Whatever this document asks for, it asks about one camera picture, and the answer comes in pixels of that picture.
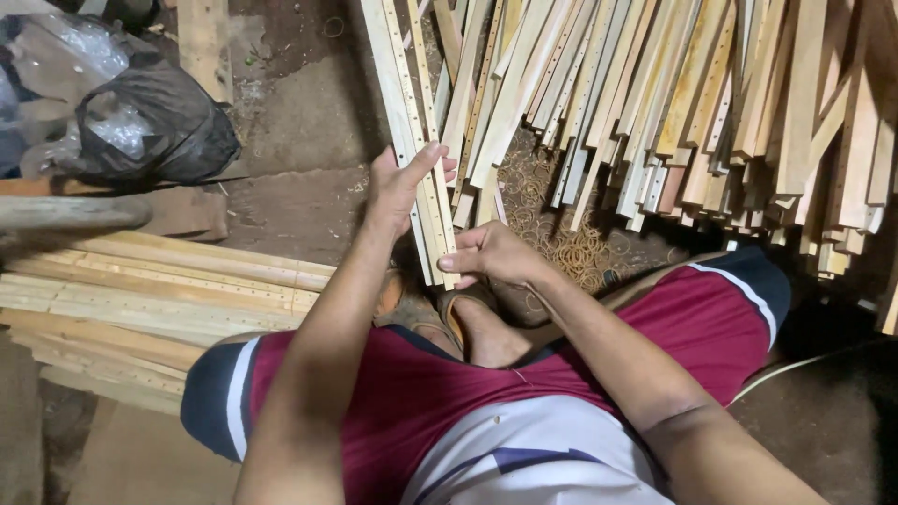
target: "t-shirt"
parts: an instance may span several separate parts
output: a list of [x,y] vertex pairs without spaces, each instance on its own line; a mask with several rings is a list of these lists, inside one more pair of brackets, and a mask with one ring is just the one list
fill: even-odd
[[671,503],[623,425],[572,396],[481,407],[430,449],[403,505]]

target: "maroon shorts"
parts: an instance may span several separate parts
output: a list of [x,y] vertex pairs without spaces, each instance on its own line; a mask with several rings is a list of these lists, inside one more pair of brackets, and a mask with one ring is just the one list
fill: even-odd
[[[618,316],[727,405],[762,365],[788,301],[782,272],[760,250],[746,248],[673,270]],[[188,374],[181,406],[187,432],[241,461],[293,334],[210,349]],[[534,362],[495,370],[451,359],[404,328],[372,330],[342,432],[347,503],[398,502],[427,451],[465,414],[548,394],[621,416],[566,341]]]

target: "person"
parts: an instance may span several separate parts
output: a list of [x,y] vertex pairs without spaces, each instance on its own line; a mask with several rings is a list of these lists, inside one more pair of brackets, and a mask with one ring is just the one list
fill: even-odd
[[[492,222],[440,259],[462,275],[438,314],[387,269],[446,153],[430,144],[399,170],[387,148],[364,224],[299,329],[225,340],[189,372],[182,423],[242,461],[236,503],[823,502],[723,406],[788,310],[760,250],[599,303]],[[529,289],[565,338],[507,326],[468,288],[483,278]]]

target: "bundle of wooden sticks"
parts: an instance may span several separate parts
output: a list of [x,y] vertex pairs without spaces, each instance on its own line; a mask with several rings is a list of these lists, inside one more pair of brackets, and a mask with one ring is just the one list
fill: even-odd
[[42,245],[0,274],[13,341],[47,380],[172,414],[204,349],[295,329],[334,270],[134,232]]
[[361,2],[402,126],[394,142],[442,138],[461,160],[456,226],[470,223],[474,201],[474,224],[491,219],[497,167],[522,122],[559,154],[546,197],[574,206],[572,231],[594,190],[593,205],[630,230],[646,215],[713,220],[784,245],[803,226],[792,246],[832,279],[883,221],[898,120],[894,2],[456,0],[451,10],[433,0],[444,57],[435,90],[419,33],[429,0],[402,9],[419,90],[393,1]]

